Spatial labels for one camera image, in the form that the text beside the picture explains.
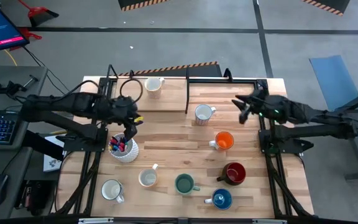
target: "yellow black hazard tape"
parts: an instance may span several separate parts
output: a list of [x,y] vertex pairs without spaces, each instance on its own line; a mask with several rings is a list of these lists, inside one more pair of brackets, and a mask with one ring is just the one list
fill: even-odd
[[[164,72],[176,69],[183,69],[183,68],[193,68],[193,67],[201,67],[207,65],[217,65],[218,62],[204,62],[204,63],[195,63],[192,65],[179,65],[179,66],[172,66],[172,67],[165,67],[165,68],[158,68],[158,69],[150,69],[150,70],[140,70],[134,72],[135,75],[145,75],[152,72]],[[129,72],[118,74],[118,76],[129,76]]]
[[331,13],[333,13],[335,15],[343,16],[343,12],[341,12],[340,10],[335,9],[334,7],[327,6],[327,5],[323,4],[323,3],[321,3],[322,1],[319,1],[319,0],[302,0],[302,1],[305,2],[305,3],[311,4],[312,6],[316,6],[316,7],[320,8],[320,9],[323,9],[325,11],[331,12]]
[[128,11],[128,10],[138,9],[141,7],[151,6],[151,5],[166,2],[166,1],[169,1],[169,0],[149,0],[149,1],[144,1],[144,2],[131,4],[129,6],[122,7],[121,10]]

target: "desk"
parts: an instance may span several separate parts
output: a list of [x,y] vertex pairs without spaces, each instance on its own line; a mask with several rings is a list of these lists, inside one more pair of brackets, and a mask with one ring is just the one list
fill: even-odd
[[[8,81],[14,83],[25,84],[30,80],[29,75],[33,75],[39,79],[39,82],[33,83],[27,92],[19,92],[17,95],[27,96],[29,94],[38,95],[41,92],[42,85],[46,77],[47,69],[43,67],[11,67],[0,66],[0,83],[7,85]],[[19,103],[11,100],[6,95],[0,95],[0,110],[5,109],[8,106],[18,105]],[[11,108],[12,110],[18,110],[20,107]],[[0,150],[0,173],[6,164],[12,159],[16,151]],[[22,148],[21,152],[13,160],[7,170],[9,175],[8,190],[5,201],[0,205],[0,219],[9,218],[16,201],[16,195],[19,191],[25,171],[27,169],[28,162],[32,154],[31,148]]]
[[[84,77],[99,81],[100,77]],[[267,79],[270,94],[286,95],[283,79]],[[102,153],[94,194],[92,217],[190,217],[190,218],[273,218],[265,157],[260,153],[257,116],[250,116],[246,124],[238,123],[239,110],[231,103],[235,94],[249,94],[254,87],[248,84],[190,84],[188,114],[176,112],[143,112],[145,123],[138,126],[134,137],[139,145],[139,155],[131,163],[123,164],[108,151]],[[82,91],[95,92],[96,87],[85,85]],[[194,123],[194,110],[199,104],[215,106],[217,111],[207,126]],[[84,118],[77,122],[89,123]],[[108,126],[109,136],[123,128]],[[234,136],[234,146],[218,152],[208,146],[216,133],[229,131]],[[62,169],[58,187],[58,205],[73,193],[80,179],[84,154],[74,152]],[[222,168],[228,162],[240,162],[247,172],[245,181],[238,186],[217,182]],[[145,189],[138,183],[142,169],[159,164],[158,182],[154,188]],[[284,154],[283,165],[288,188],[306,211],[313,213],[305,171],[299,158]],[[190,196],[175,192],[174,180],[178,174],[188,173],[195,178],[201,191]],[[101,186],[106,180],[117,179],[124,186],[123,204],[103,199]],[[219,211],[205,205],[217,188],[228,189],[233,196],[229,210]],[[284,211],[281,190],[277,191],[280,208]],[[81,211],[84,209],[88,188],[84,191]]]

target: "cup of markers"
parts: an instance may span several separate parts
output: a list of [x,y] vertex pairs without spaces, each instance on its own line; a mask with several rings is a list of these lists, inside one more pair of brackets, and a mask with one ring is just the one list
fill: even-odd
[[139,147],[135,140],[127,141],[124,133],[111,137],[108,148],[110,154],[120,162],[132,162],[139,154]]

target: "white mug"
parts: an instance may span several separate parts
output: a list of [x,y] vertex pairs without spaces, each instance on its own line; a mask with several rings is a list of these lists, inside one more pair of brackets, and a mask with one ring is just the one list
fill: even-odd
[[102,196],[106,200],[117,200],[118,203],[124,202],[124,187],[118,180],[108,180],[102,186]]
[[150,98],[159,99],[161,96],[162,85],[164,85],[164,83],[164,78],[148,78],[144,82],[144,88],[147,90]]
[[208,123],[209,119],[212,117],[216,111],[215,107],[210,107],[208,105],[198,105],[196,108],[196,123],[198,125],[204,125]]
[[152,187],[157,183],[158,164],[154,164],[152,169],[144,169],[139,174],[139,183],[143,187]]

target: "blue mug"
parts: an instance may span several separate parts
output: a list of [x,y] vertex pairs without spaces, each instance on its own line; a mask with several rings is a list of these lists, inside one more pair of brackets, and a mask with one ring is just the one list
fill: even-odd
[[232,202],[231,194],[226,189],[217,189],[212,194],[212,198],[204,200],[204,203],[213,203],[220,210],[230,208]]

